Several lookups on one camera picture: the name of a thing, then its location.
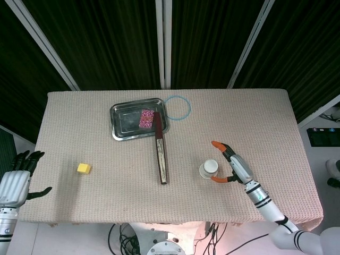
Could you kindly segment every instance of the table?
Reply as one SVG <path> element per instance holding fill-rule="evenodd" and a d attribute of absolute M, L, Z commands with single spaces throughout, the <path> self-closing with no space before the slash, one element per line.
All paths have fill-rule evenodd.
<path fill-rule="evenodd" d="M 180 95 L 191 114 L 169 121 L 165 134 L 169 183 L 159 183 L 155 138 L 115 141 L 112 105 Z M 186 113 L 171 99 L 169 115 Z M 22 220 L 46 223 L 185 223 L 263 220 L 237 182 L 217 184 L 199 175 L 208 158 L 219 177 L 231 168 L 210 142 L 230 145 L 250 165 L 256 180 L 281 211 L 305 229 L 322 221 L 322 207 L 298 126 L 285 90 L 209 89 L 67 91 L 48 94 L 36 150 L 46 154 L 32 178 L 31 192 L 51 192 L 27 201 Z M 92 166 L 77 173 L 79 163 Z"/>

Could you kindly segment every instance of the yellow cube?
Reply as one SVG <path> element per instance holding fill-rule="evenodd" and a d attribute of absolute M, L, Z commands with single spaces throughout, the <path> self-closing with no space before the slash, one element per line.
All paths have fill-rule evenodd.
<path fill-rule="evenodd" d="M 76 171 L 81 174 L 88 174 L 90 172 L 90 169 L 91 169 L 90 165 L 80 163 Z"/>

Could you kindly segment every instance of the black curtain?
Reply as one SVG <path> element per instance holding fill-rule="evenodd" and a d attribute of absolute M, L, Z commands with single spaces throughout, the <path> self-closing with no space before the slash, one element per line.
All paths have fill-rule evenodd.
<path fill-rule="evenodd" d="M 282 88 L 298 121 L 340 94 L 340 1 L 276 0 L 234 88 Z"/>
<path fill-rule="evenodd" d="M 81 90 L 160 89 L 154 0 L 23 2 Z"/>
<path fill-rule="evenodd" d="M 47 93 L 69 88 L 5 1 L 0 23 L 0 125 L 35 143 Z"/>
<path fill-rule="evenodd" d="M 10 169 L 10 163 L 16 155 L 13 136 L 0 129 L 0 180 Z"/>
<path fill-rule="evenodd" d="M 263 3 L 173 0 L 171 88 L 226 88 Z"/>

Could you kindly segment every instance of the metal tray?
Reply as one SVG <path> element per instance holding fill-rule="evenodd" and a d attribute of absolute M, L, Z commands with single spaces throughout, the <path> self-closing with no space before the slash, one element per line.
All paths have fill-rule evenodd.
<path fill-rule="evenodd" d="M 163 132 L 169 129 L 166 108 L 160 98 L 149 98 L 115 104 L 110 109 L 112 136 L 117 141 L 130 140 L 155 135 L 155 127 L 144 129 L 139 127 L 143 109 L 159 112 L 162 119 Z"/>

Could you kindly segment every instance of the white robotic arm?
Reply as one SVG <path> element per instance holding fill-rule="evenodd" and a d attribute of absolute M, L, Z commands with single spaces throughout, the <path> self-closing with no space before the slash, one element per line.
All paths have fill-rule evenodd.
<path fill-rule="evenodd" d="M 336 255 L 340 254 L 340 227 L 329 228 L 320 236 L 311 232 L 299 230 L 282 212 L 277 208 L 269 194 L 260 183 L 253 179 L 253 172 L 244 159 L 237 155 L 230 146 L 213 141 L 212 145 L 218 148 L 228 160 L 233 171 L 228 178 L 211 179 L 226 183 L 238 181 L 245 185 L 245 192 L 262 214 L 265 220 L 276 222 L 279 226 L 269 234 L 272 242 L 280 249 L 299 250 L 310 255 Z"/>
<path fill-rule="evenodd" d="M 28 193 L 31 177 L 43 152 L 29 151 L 18 154 L 11 163 L 11 169 L 2 177 L 0 183 L 0 255 L 6 255 L 10 246 L 19 208 L 26 200 L 46 195 L 52 188 L 42 192 Z"/>

